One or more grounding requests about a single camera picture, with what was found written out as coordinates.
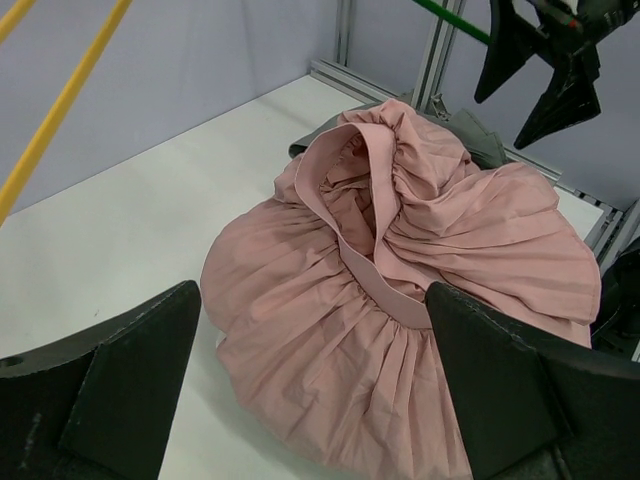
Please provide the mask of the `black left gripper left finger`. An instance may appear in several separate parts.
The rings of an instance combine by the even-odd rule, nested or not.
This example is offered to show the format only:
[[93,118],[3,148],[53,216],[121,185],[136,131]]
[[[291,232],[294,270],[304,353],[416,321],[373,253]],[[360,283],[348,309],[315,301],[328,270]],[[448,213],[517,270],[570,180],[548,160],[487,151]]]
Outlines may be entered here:
[[156,479],[201,310],[195,281],[1,361],[4,479]]

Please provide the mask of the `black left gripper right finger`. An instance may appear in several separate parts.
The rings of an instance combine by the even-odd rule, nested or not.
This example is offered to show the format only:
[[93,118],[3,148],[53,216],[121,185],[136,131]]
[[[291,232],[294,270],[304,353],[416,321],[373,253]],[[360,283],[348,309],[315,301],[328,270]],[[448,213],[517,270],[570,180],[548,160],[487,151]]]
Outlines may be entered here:
[[638,363],[442,283],[425,304],[474,478],[638,478]]

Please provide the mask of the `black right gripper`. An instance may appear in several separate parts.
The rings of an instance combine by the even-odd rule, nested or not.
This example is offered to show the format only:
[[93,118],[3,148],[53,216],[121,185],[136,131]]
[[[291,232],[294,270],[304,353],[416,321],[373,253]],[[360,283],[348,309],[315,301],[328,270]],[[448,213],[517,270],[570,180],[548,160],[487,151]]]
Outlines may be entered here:
[[[491,0],[490,43],[474,100],[483,103],[540,50],[580,50],[595,46],[639,13],[638,1],[529,1],[536,28],[511,0]],[[596,49],[559,59],[546,91],[516,137],[523,149],[586,122],[601,113],[594,86],[600,76]]]

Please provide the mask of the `grey pleated skirt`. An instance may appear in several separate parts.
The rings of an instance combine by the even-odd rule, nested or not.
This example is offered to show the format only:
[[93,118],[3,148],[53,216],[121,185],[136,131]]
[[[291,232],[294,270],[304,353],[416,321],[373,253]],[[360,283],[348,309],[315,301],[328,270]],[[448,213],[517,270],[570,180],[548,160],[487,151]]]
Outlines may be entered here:
[[[489,131],[470,111],[459,110],[453,115],[447,114],[444,119],[425,113],[420,113],[420,116],[452,132],[481,170],[495,169],[511,163],[498,134]],[[336,127],[337,120],[338,115],[335,115],[311,133],[294,141],[288,149],[289,157],[293,159],[303,153],[318,135]]]

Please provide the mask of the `green plastic hanger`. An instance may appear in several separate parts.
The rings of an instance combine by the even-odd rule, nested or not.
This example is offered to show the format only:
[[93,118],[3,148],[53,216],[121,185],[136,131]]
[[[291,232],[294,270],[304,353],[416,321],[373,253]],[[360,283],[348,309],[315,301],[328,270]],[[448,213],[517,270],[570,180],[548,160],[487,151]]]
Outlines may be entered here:
[[433,0],[413,0],[414,3],[421,6],[422,8],[428,10],[432,14],[434,14],[439,19],[445,21],[452,27],[464,32],[480,43],[488,46],[490,43],[490,35],[485,31],[481,30],[477,26],[469,23],[464,20],[461,16],[456,15],[450,10],[446,9],[444,6],[438,4]]

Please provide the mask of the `pink pleated skirt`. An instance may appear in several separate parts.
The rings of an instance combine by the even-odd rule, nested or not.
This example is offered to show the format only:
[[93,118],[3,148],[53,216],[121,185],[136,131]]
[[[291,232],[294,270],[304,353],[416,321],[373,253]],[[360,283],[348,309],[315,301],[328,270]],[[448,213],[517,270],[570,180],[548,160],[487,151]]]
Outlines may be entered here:
[[537,170],[483,170],[390,100],[341,114],[229,223],[204,309],[238,402],[316,462],[371,479],[468,479],[424,299],[436,282],[590,345],[601,281]]

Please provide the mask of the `yellow hanger of pink skirt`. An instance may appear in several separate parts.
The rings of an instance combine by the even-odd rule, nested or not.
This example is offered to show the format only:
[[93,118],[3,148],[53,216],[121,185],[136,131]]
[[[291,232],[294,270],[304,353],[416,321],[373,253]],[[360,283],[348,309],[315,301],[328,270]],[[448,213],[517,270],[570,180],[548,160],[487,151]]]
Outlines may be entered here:
[[1,187],[1,223],[9,216],[132,1],[117,1]]

